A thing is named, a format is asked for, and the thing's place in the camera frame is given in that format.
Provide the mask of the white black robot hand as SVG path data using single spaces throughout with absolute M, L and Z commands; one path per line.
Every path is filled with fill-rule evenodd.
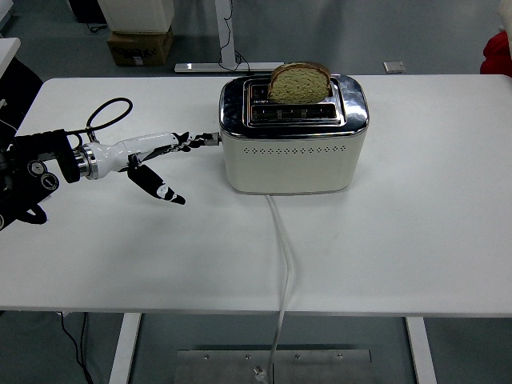
M 90 143 L 83 147 L 89 162 L 89 179 L 104 178 L 110 172 L 125 172 L 128 179 L 150 196 L 183 205 L 186 200 L 175 193 L 145 162 L 173 152 L 188 152 L 202 146 L 217 146 L 218 133 L 150 134 L 120 141 L 113 145 Z

